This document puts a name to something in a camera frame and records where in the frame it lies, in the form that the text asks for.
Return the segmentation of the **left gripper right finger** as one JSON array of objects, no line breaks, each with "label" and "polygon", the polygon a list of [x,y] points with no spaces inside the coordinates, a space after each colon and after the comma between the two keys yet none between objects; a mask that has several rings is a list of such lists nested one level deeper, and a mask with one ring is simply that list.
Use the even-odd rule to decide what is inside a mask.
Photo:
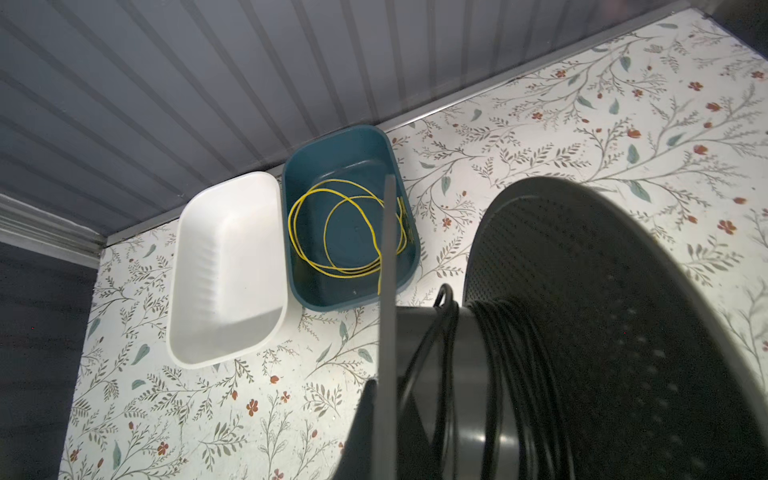
[{"label": "left gripper right finger", "polygon": [[416,402],[408,397],[398,418],[398,478],[400,480],[438,480],[439,463],[421,421]]}]

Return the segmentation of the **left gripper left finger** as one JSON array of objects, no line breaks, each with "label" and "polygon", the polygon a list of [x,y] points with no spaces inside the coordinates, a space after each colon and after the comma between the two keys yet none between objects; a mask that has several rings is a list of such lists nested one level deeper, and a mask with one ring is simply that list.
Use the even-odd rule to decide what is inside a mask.
[{"label": "left gripper left finger", "polygon": [[377,381],[368,380],[341,454],[334,480],[368,480],[371,478],[374,403]]}]

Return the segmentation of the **dark grey cable spool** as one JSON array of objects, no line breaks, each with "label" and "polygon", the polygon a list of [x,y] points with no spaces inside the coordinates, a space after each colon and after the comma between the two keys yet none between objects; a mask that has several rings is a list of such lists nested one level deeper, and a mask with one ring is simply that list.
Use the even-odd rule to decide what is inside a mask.
[{"label": "dark grey cable spool", "polygon": [[547,177],[491,203],[464,287],[381,302],[371,474],[412,396],[448,479],[763,479],[767,407],[716,315],[600,194]]}]

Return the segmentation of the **white plastic tray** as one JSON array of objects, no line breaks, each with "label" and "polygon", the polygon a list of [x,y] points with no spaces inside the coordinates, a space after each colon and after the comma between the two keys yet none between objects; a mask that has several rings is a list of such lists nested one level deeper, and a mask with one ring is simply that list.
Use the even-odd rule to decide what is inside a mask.
[{"label": "white plastic tray", "polygon": [[197,194],[178,222],[167,349],[196,369],[287,341],[301,309],[288,285],[277,179],[249,173]]}]

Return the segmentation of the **teal plastic tray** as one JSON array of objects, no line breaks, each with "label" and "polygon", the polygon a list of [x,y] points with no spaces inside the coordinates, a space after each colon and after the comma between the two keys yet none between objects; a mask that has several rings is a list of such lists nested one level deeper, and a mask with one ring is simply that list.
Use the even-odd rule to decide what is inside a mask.
[{"label": "teal plastic tray", "polygon": [[396,285],[403,291],[421,247],[386,134],[357,125],[307,144],[288,159],[282,174],[288,278],[305,308],[347,310],[377,299],[387,178],[396,186],[391,237],[398,244]]}]

